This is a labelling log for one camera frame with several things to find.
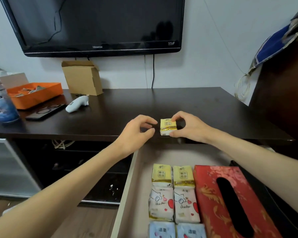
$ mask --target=hand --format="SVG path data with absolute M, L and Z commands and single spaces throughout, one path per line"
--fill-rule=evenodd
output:
M 158 124 L 156 120 L 149 116 L 139 115 L 126 125 L 123 132 L 115 140 L 114 143 L 122 149 L 125 157 L 141 148 L 154 135 L 154 128 L 147 123 Z M 148 128 L 148 130 L 141 133 L 140 127 Z
M 183 118 L 186 121 L 186 126 L 183 129 L 171 132 L 171 137 L 185 137 L 197 142 L 209 143 L 213 133 L 217 130 L 208 126 L 198 117 L 183 111 L 173 115 L 171 121 L 176 121 L 179 118 Z

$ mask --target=person's left arm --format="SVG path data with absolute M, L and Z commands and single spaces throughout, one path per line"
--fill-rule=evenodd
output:
M 143 115 L 131 120 L 110 146 L 0 217 L 0 238 L 51 237 L 109 168 L 154 135 L 147 123 L 158 122 Z M 141 133 L 140 127 L 149 130 Z

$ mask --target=open drawer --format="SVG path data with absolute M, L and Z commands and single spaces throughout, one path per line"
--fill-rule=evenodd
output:
M 133 155 L 111 238 L 147 237 L 148 199 L 154 163 L 228 166 L 230 158 L 207 144 L 144 145 Z

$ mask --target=television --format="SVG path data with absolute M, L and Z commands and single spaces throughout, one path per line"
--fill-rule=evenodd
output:
M 185 0 L 1 0 L 29 57 L 181 50 Z

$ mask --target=finger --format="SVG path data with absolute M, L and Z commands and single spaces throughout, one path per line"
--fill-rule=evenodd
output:
M 152 117 L 145 116 L 145 115 L 138 115 L 135 120 L 139 123 L 151 123 L 151 124 L 157 124 L 158 122 L 153 119 Z
M 185 129 L 179 129 L 171 132 L 170 137 L 178 138 L 178 137 L 185 137 Z
M 148 129 L 146 132 L 141 133 L 141 135 L 144 137 L 145 141 L 147 142 L 147 140 L 154 135 L 154 132 L 155 132 L 155 129 L 151 128 L 151 129 Z
M 187 116 L 187 114 L 188 113 L 186 113 L 186 112 L 179 111 L 175 115 L 173 115 L 173 117 L 171 118 L 171 121 L 174 122 L 175 120 L 177 120 L 179 118 L 185 119 L 185 117 Z
M 147 124 L 147 123 L 142 123 L 142 124 L 140 124 L 140 127 L 141 128 L 152 128 L 152 125 Z

